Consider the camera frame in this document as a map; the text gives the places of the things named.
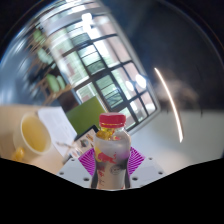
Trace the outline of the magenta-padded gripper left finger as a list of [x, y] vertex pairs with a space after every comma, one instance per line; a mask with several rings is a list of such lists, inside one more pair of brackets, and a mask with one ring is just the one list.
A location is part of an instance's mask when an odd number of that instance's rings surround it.
[[79, 158], [70, 158], [57, 175], [81, 187], [95, 189], [98, 178], [94, 149], [89, 149]]

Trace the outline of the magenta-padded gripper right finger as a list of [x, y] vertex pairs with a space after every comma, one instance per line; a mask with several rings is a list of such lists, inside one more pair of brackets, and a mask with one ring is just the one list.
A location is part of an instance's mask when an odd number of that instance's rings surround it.
[[135, 148], [131, 148], [127, 162], [125, 187], [140, 188], [165, 176], [165, 171], [153, 157], [146, 157]]

